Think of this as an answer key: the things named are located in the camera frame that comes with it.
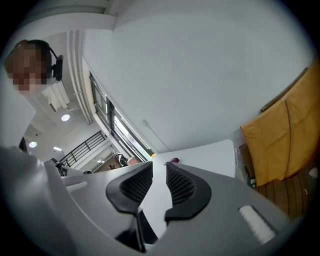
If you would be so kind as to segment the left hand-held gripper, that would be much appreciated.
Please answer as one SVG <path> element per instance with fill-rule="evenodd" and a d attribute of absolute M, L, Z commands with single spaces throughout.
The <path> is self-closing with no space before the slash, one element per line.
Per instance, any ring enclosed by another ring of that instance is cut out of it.
<path fill-rule="evenodd" d="M 68 167 L 65 166 L 63 163 L 60 161 L 57 161 L 55 164 L 55 167 L 57 168 L 59 174 L 61 177 L 67 177 L 68 176 Z"/>

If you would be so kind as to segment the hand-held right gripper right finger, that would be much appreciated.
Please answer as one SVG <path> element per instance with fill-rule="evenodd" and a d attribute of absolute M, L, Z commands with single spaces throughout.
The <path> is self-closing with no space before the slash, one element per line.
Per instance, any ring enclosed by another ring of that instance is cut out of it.
<path fill-rule="evenodd" d="M 175 163 L 166 172 L 173 206 L 156 256 L 272 256 L 294 231 L 279 208 L 235 178 Z"/>

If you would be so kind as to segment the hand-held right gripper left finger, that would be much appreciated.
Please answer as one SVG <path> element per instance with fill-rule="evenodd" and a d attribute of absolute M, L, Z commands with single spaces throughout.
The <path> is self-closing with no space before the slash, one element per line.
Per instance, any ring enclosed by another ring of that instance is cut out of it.
<path fill-rule="evenodd" d="M 63 178 L 81 210 L 114 240 L 144 253 L 139 213 L 153 183 L 152 162 Z"/>

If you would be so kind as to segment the black metal railing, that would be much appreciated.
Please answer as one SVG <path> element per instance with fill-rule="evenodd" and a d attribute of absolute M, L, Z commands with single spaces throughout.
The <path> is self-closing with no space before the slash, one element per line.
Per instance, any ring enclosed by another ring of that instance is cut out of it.
<path fill-rule="evenodd" d="M 86 154 L 92 153 L 95 148 L 103 144 L 106 140 L 107 137 L 103 135 L 101 131 L 99 131 L 71 150 L 61 160 L 59 160 L 59 162 L 64 166 L 72 167 Z"/>

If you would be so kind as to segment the large window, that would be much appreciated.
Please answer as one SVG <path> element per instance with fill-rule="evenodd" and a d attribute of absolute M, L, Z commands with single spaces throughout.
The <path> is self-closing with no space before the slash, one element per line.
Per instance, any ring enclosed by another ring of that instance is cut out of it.
<path fill-rule="evenodd" d="M 89 79 L 95 112 L 119 148 L 138 162 L 151 160 L 152 149 L 138 137 L 92 74 Z"/>

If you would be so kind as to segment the white ceiling air unit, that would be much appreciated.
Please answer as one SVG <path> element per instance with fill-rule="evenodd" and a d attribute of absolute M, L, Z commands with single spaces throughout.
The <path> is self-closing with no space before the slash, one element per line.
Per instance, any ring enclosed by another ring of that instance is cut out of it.
<path fill-rule="evenodd" d="M 41 91 L 49 108 L 56 113 L 59 108 L 67 109 L 71 102 L 62 81 L 58 81 Z"/>

